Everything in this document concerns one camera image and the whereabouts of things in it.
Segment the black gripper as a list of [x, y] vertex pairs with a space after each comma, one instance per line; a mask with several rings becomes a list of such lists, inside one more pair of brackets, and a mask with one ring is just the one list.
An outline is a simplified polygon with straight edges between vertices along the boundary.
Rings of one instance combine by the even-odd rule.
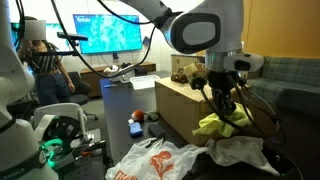
[[220, 115], [231, 115], [236, 109], [235, 103], [231, 100], [231, 90], [234, 88], [233, 80], [231, 72], [210, 71], [208, 74], [214, 105]]

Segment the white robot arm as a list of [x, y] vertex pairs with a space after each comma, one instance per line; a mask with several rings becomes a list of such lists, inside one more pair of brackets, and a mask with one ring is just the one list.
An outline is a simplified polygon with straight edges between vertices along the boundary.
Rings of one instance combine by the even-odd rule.
[[[260, 55], [242, 50], [243, 0], [204, 0], [191, 10], [173, 12], [161, 0], [120, 0], [142, 13], [164, 35], [168, 45], [184, 54], [206, 52], [206, 68], [218, 78], [212, 80], [216, 111], [226, 116], [235, 110], [230, 99], [233, 72], [256, 71], [264, 62]], [[7, 105], [25, 96], [35, 79], [18, 57], [11, 38], [8, 0], [0, 0], [0, 92], [1, 180], [58, 180], [58, 174], [45, 164], [31, 124], [16, 119]]]

